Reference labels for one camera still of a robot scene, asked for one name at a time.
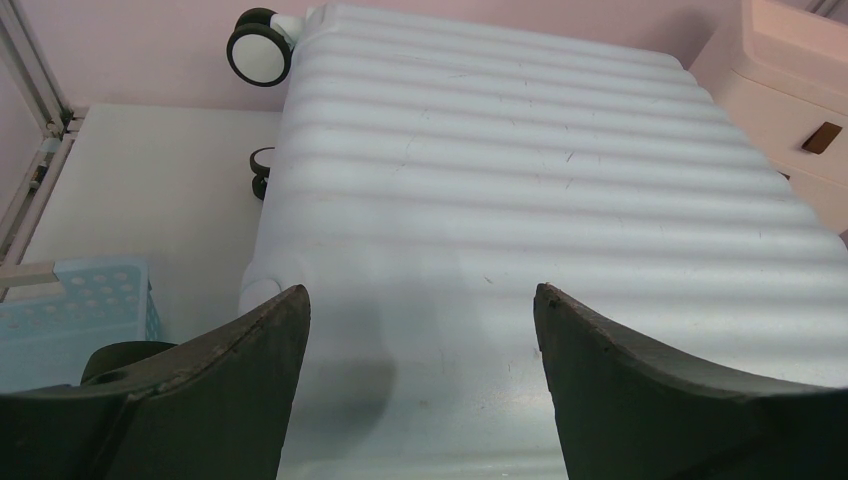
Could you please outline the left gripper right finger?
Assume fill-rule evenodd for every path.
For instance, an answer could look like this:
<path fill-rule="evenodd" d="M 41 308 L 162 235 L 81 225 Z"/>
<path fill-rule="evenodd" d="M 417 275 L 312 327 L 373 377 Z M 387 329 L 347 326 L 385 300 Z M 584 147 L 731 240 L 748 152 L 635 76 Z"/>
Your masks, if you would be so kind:
<path fill-rule="evenodd" d="M 535 332 L 571 479 L 843 479 L 847 392 L 690 355 L 550 284 Z"/>

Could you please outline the light blue ribbed suitcase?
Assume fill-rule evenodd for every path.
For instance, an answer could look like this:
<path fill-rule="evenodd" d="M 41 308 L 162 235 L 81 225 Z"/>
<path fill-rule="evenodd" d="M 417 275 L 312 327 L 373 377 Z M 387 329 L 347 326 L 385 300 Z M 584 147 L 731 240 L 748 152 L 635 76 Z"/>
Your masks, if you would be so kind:
<path fill-rule="evenodd" d="M 847 251 L 673 57 L 328 4 L 239 309 L 312 321 L 279 479 L 563 478 L 540 283 L 731 368 L 847 383 Z"/>

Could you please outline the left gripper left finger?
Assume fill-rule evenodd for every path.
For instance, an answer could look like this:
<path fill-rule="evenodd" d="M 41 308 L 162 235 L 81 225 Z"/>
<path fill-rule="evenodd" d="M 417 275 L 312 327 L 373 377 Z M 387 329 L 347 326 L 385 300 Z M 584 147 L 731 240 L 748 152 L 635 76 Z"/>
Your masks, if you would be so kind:
<path fill-rule="evenodd" d="M 273 479 L 310 330 L 295 285 L 79 385 L 1 398 L 5 479 Z"/>

